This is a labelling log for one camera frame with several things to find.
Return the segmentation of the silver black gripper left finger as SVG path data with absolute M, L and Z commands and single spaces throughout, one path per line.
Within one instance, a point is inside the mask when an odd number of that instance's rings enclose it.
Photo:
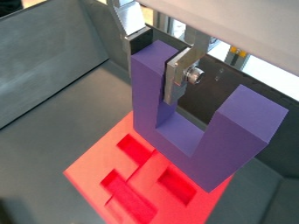
M 146 26 L 141 3 L 135 0 L 107 0 L 107 7 L 121 31 L 127 69 L 131 69 L 131 41 L 150 30 Z

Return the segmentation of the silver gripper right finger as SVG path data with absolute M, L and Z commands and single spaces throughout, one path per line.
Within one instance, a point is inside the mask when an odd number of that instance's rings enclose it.
M 163 101 L 174 105 L 183 96 L 187 84 L 202 81 L 203 71 L 195 66 L 209 51 L 211 36 L 195 32 L 194 44 L 181 50 L 166 63 Z

